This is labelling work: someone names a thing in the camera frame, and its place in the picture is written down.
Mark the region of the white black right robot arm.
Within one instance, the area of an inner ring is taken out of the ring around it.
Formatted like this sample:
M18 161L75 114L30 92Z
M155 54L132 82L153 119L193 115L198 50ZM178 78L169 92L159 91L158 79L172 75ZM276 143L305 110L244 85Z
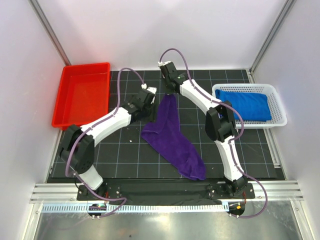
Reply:
M205 132L216 144L222 160L226 194L230 198L243 195L248 179L235 146L237 130L231 103L214 98L186 73L180 74L173 62L159 62L158 66L166 89L189 99L205 114Z

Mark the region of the purple towel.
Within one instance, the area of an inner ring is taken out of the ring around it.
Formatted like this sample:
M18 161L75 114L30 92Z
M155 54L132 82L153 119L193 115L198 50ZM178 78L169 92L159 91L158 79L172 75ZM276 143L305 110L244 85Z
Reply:
M194 145L181 133L176 97L165 95L157 109L155 122L149 122L141 137L178 173L190 180L205 180L206 167Z

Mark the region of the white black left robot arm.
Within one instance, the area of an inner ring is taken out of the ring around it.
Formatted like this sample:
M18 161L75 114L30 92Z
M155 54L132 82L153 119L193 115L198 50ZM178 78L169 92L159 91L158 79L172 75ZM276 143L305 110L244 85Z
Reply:
M106 194L103 178L94 167L95 147L106 137L138 121L153 121L156 117L157 88L142 88L120 107L86 125L71 125L62 138L59 157L66 163L65 175L70 170L86 184L88 194L101 200Z

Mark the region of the blue towel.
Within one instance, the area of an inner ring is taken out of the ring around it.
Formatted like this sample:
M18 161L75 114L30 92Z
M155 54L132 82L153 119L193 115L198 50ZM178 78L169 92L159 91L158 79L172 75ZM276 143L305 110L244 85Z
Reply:
M261 93L232 92L216 89L215 97L222 102L229 101L243 121L267 122L272 119L268 97Z

